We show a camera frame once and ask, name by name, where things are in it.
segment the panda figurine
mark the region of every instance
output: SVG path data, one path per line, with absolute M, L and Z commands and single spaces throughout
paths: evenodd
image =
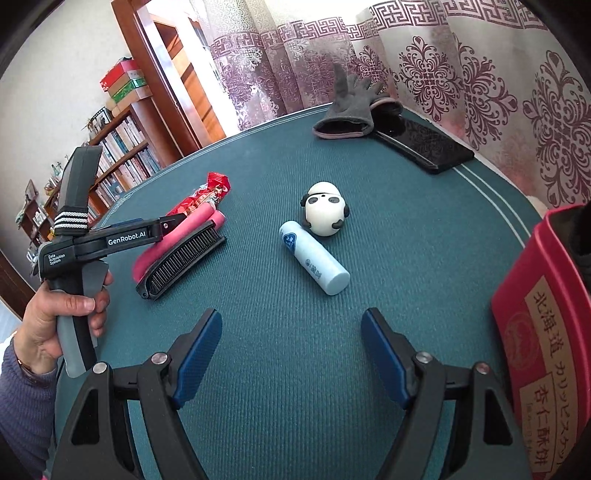
M 339 189 L 327 181 L 312 185 L 300 205 L 306 209 L 304 226 L 319 236 L 334 235 L 350 213 Z

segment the sleeve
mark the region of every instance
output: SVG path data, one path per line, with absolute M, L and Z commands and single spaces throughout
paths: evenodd
M 57 369 L 27 378 L 14 353 L 4 352 L 0 374 L 0 432 L 25 469 L 40 479 L 49 457 Z

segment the screw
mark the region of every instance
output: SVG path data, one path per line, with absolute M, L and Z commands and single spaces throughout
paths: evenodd
M 433 355 L 427 352 L 419 352 L 416 354 L 416 359 L 421 362 L 422 364 L 427 364 L 431 360 L 433 360 Z
M 92 367 L 92 371 L 95 374 L 101 374 L 103 373 L 105 370 L 107 370 L 107 364 L 104 362 L 98 362 L 97 364 L 95 364 L 94 367 Z
M 155 365 L 162 365 L 166 360 L 168 360 L 166 353 L 158 352 L 152 355 L 152 363 Z
M 490 373 L 491 368 L 488 366 L 488 364 L 480 362 L 476 364 L 476 371 L 482 375 L 486 375 L 487 373 Z

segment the black phone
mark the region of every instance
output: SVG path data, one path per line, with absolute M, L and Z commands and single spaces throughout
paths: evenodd
M 449 170 L 474 158 L 474 152 L 443 132 L 388 111 L 373 112 L 372 135 L 394 147 L 429 173 Z

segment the human hand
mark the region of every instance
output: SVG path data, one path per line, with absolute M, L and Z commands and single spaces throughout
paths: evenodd
M 113 283 L 113 275 L 107 273 L 105 285 Z M 90 330 L 95 336 L 105 331 L 106 308 L 109 292 L 103 288 L 94 299 L 81 295 L 51 291 L 44 282 L 25 310 L 22 325 L 14 335 L 14 351 L 17 358 L 35 374 L 51 372 L 62 355 L 57 338 L 56 316 L 85 316 L 96 311 L 89 319 Z

